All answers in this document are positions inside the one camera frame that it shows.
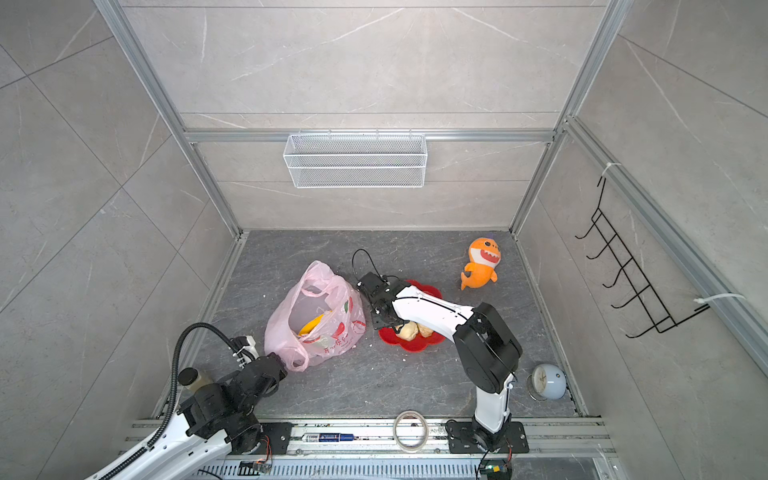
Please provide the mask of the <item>red flower-shaped plate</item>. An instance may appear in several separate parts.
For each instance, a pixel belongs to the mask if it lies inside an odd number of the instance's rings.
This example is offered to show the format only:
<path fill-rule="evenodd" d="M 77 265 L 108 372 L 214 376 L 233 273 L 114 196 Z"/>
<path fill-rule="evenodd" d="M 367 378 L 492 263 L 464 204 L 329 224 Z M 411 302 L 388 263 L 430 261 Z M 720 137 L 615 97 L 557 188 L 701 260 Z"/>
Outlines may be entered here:
<path fill-rule="evenodd" d="M 424 285 L 412 279 L 408 279 L 408 282 L 423 293 L 438 299 L 442 298 L 440 290 L 432 285 Z M 388 327 L 378 330 L 377 333 L 384 343 L 400 346 L 403 350 L 408 352 L 421 352 L 427 349 L 430 345 L 437 345 L 445 341 L 445 338 L 437 333 L 431 333 L 428 336 L 424 336 L 419 329 L 416 330 L 416 335 L 410 340 L 399 337 L 392 328 Z"/>

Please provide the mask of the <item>cream fake pear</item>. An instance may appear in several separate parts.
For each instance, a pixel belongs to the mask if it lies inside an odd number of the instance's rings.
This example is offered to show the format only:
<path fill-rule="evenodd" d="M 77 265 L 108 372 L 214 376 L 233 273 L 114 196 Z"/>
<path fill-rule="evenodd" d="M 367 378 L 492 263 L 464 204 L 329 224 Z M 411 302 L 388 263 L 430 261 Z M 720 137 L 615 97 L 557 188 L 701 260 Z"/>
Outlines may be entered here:
<path fill-rule="evenodd" d="M 403 324 L 399 331 L 396 333 L 396 336 L 405 342 L 413 341 L 419 335 L 419 326 L 415 322 L 408 322 Z"/>

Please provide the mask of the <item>peach fake fruit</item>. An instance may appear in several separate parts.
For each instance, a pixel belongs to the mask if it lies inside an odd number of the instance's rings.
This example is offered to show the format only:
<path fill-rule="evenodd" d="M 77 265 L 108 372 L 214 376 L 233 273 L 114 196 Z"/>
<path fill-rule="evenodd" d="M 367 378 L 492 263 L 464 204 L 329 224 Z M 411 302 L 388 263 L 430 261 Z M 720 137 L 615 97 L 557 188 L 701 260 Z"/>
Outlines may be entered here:
<path fill-rule="evenodd" d="M 422 324 L 418 324 L 419 334 L 424 338 L 429 338 L 433 335 L 434 331 Z"/>

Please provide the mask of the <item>pink plastic bag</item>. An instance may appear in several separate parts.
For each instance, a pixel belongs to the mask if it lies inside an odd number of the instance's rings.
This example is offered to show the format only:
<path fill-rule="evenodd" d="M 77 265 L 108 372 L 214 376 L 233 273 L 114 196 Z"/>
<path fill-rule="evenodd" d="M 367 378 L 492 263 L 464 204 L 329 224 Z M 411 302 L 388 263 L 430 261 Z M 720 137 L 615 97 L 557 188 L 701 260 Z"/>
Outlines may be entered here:
<path fill-rule="evenodd" d="M 366 328 L 359 292 L 315 260 L 269 318 L 264 350 L 303 372 L 351 350 Z"/>

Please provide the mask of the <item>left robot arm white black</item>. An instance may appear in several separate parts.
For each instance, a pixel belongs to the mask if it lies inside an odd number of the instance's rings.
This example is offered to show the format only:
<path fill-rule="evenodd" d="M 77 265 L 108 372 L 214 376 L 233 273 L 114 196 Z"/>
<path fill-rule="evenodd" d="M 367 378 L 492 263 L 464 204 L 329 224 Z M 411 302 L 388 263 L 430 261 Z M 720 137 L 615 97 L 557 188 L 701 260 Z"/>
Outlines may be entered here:
<path fill-rule="evenodd" d="M 279 356 L 260 356 L 241 370 L 198 388 L 147 438 L 92 479 L 185 479 L 229 454 L 266 443 L 255 415 L 287 376 Z"/>

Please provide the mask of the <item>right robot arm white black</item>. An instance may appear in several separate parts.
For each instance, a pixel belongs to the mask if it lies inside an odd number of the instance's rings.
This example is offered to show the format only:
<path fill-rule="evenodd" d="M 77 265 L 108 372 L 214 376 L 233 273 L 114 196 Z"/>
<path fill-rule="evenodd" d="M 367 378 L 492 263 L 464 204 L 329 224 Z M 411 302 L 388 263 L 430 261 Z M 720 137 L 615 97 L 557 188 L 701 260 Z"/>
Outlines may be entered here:
<path fill-rule="evenodd" d="M 509 392 L 523 348 L 497 310 L 487 303 L 450 303 L 405 280 L 374 272 L 365 274 L 356 287 L 369 302 L 376 329 L 400 331 L 419 324 L 453 342 L 463 371 L 476 387 L 471 425 L 453 436 L 485 451 L 504 448 L 511 424 Z"/>

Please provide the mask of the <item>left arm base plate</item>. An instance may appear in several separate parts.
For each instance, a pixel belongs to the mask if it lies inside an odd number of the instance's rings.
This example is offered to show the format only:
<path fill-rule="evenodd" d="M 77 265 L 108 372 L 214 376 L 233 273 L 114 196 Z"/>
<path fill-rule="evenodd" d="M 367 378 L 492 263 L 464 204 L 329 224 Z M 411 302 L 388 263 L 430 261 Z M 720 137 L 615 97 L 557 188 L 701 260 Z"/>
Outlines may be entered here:
<path fill-rule="evenodd" d="M 267 422 L 258 424 L 244 434 L 241 445 L 242 455 L 265 458 L 268 453 L 287 453 L 294 424 L 290 422 Z"/>

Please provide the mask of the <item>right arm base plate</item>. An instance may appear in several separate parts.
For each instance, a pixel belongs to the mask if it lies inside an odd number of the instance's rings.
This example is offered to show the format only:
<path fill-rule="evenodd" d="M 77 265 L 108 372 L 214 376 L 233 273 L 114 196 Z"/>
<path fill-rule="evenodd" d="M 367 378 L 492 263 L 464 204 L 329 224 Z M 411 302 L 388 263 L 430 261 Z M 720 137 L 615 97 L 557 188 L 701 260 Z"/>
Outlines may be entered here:
<path fill-rule="evenodd" d="M 444 424 L 452 454 L 529 453 L 527 434 L 521 422 L 507 421 L 496 433 L 490 433 L 478 422 L 451 419 Z"/>

